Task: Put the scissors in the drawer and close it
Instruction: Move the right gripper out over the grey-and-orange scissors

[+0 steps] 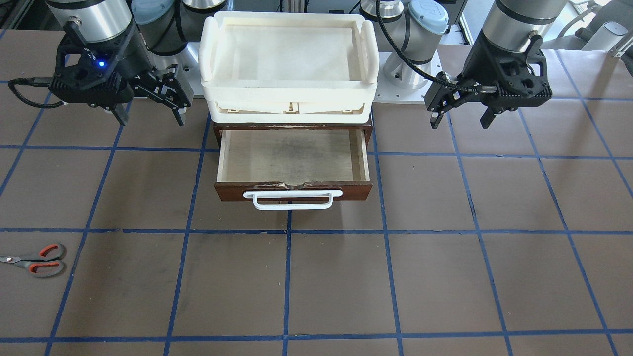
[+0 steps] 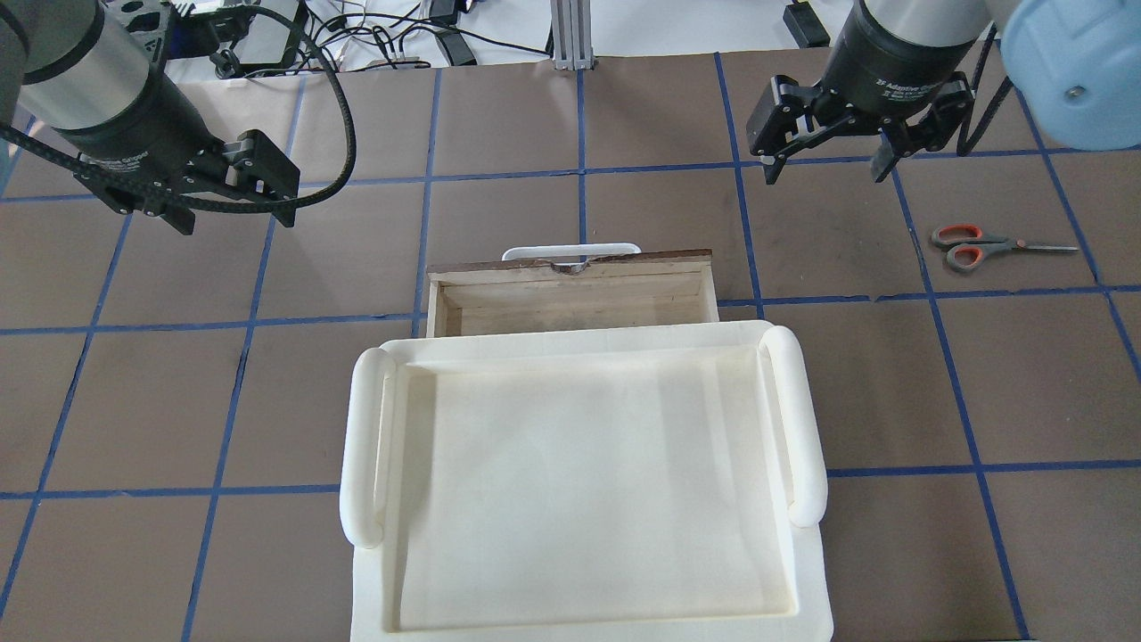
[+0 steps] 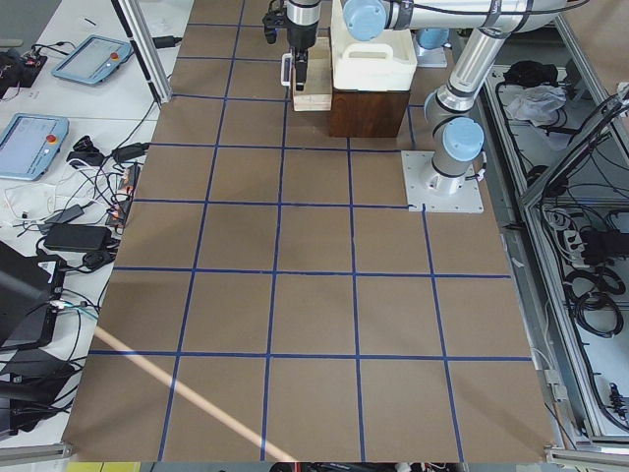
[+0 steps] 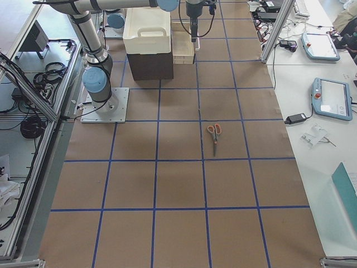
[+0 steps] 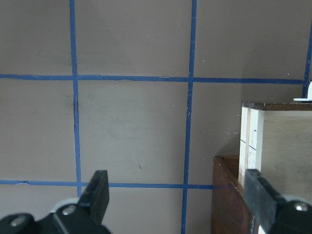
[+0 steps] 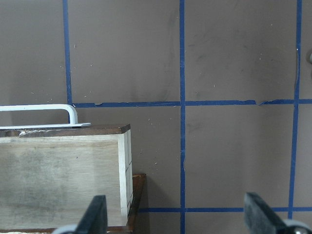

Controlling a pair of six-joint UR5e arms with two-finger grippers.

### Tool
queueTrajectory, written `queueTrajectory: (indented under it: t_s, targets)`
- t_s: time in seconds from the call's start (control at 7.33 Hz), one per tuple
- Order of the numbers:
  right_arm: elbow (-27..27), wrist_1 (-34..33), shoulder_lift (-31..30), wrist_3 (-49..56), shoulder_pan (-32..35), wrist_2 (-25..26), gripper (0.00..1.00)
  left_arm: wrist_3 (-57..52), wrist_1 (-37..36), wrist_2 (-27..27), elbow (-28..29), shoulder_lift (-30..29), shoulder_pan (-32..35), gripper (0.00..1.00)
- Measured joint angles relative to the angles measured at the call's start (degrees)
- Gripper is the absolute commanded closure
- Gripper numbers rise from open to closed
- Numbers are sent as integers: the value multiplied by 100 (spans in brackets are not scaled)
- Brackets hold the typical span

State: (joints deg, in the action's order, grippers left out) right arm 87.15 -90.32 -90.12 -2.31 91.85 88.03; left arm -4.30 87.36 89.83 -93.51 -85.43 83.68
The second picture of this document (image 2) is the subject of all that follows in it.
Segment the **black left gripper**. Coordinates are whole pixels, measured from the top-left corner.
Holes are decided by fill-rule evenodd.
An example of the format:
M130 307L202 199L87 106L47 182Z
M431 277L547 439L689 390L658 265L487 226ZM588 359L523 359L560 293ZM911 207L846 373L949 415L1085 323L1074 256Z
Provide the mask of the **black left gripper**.
M62 138L81 151L86 162L147 185L188 188L185 174L192 174L195 185L226 180L232 200L266 203L298 195L300 170L269 135L250 129L235 143L221 143L178 86L144 86L118 117L102 125L65 128ZM147 201L147 216L184 236L195 230L196 214L189 208Z

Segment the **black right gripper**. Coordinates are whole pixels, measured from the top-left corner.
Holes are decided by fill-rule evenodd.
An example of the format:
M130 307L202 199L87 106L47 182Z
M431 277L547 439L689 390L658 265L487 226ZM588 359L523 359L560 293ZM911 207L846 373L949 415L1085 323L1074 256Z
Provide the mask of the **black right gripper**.
M817 86L774 76L746 122L750 154L775 185L788 159L835 133L844 109L888 120L871 174L884 182L903 159L937 152L973 113L974 91L954 73L968 52L968 5L852 5Z

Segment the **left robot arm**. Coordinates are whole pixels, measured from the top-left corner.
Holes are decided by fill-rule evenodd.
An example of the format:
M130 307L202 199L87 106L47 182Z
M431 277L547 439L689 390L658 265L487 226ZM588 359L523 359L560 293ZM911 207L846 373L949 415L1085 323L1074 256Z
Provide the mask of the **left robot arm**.
M3 123L29 111L73 152L46 151L119 214L191 235L183 196L272 204L292 226L300 171L268 135L225 143L102 1L5 1Z

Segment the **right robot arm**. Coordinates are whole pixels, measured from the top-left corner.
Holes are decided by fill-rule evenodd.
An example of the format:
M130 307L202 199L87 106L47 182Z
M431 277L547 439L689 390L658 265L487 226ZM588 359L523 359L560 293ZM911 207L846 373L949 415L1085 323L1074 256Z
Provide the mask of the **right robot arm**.
M748 151L768 184L793 155L836 137L881 138L877 182L953 136L963 157L985 127L968 128L979 78L958 64L982 34L1006 78L981 122L1018 90L1057 143L1128 149L1140 138L1138 29L1136 1L856 1L816 84L770 79L747 121Z

